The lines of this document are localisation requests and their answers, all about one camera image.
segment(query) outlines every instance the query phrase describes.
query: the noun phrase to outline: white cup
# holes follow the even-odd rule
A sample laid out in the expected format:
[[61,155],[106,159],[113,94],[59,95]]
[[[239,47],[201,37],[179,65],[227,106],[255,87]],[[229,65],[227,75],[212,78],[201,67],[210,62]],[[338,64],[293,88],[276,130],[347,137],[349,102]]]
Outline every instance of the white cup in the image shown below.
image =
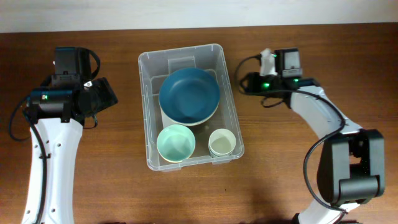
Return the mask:
[[228,156],[235,145],[235,135],[228,129],[217,129],[210,135],[209,150],[212,156]]

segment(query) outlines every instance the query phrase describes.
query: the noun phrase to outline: mint green bowl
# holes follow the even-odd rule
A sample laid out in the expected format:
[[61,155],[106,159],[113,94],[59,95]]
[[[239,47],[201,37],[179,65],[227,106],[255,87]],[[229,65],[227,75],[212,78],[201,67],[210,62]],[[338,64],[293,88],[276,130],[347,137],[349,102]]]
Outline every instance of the mint green bowl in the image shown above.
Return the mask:
[[157,150],[169,162],[182,162],[195,150],[195,136],[192,131],[180,124],[163,129],[157,137]]

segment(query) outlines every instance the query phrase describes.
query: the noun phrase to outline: cup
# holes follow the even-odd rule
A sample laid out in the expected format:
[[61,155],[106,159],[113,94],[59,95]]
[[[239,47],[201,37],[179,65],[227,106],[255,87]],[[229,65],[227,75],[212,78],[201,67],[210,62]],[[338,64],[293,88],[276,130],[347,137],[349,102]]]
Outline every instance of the cup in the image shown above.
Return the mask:
[[217,129],[210,135],[209,150],[212,157],[230,155],[235,145],[235,135],[228,129]]
[[163,129],[157,137],[157,150],[169,162],[182,162],[195,150],[195,136],[192,131],[180,124]]

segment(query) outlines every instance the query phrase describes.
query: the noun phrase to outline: brown table surface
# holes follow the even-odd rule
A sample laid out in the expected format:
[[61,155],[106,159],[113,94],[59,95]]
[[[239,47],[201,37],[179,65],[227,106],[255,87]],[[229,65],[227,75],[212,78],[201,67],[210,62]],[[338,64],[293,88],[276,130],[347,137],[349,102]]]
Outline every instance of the brown table surface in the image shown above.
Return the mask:
[[[398,220],[398,24],[268,26],[219,29],[109,30],[0,34],[0,219],[19,223],[29,183],[31,143],[14,142],[7,123],[17,102],[53,73],[54,48],[82,46],[101,58],[119,103],[98,114],[85,130],[75,165],[76,223],[239,223],[290,220],[312,201],[302,175],[308,148],[317,140],[285,105],[264,109],[261,97],[233,88],[245,153],[228,164],[202,164],[155,172],[146,164],[137,58],[152,50],[218,43],[229,77],[245,57],[298,47],[304,74],[354,122],[385,138],[386,191],[345,219]],[[241,76],[259,71],[248,62]],[[29,135],[20,113],[19,137]],[[311,183],[321,148],[309,164]]]

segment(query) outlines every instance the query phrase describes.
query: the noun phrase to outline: clear plastic container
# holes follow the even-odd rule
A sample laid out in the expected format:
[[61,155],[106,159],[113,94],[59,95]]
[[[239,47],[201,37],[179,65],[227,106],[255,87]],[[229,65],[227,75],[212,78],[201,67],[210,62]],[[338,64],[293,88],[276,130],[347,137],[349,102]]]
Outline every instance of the clear plastic container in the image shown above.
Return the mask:
[[[138,58],[141,80],[142,109],[144,111],[144,131],[148,167],[156,171],[179,170],[211,162],[221,164],[239,159],[244,153],[241,129],[236,115],[235,103],[226,69],[223,48],[218,44],[208,44],[180,49],[144,52]],[[188,127],[196,139],[192,156],[178,164],[164,160],[156,148],[157,136],[167,121],[162,120],[159,105],[159,91],[169,74],[182,68],[200,68],[212,75],[220,87],[220,103],[216,113],[203,124]],[[226,128],[236,136],[236,146],[229,156],[212,157],[208,148],[210,134]]]

